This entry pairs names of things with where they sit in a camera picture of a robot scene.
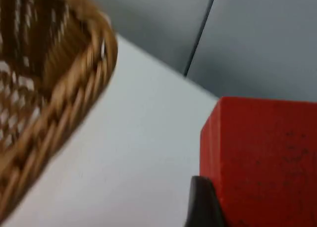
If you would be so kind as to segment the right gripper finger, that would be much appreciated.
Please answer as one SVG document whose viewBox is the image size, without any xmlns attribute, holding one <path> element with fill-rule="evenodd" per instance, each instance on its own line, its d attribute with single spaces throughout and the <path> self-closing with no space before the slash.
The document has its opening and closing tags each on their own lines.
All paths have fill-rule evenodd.
<svg viewBox="0 0 317 227">
<path fill-rule="evenodd" d="M 226 226 L 215 188 L 210 179 L 193 176 L 185 227 Z"/>
</svg>

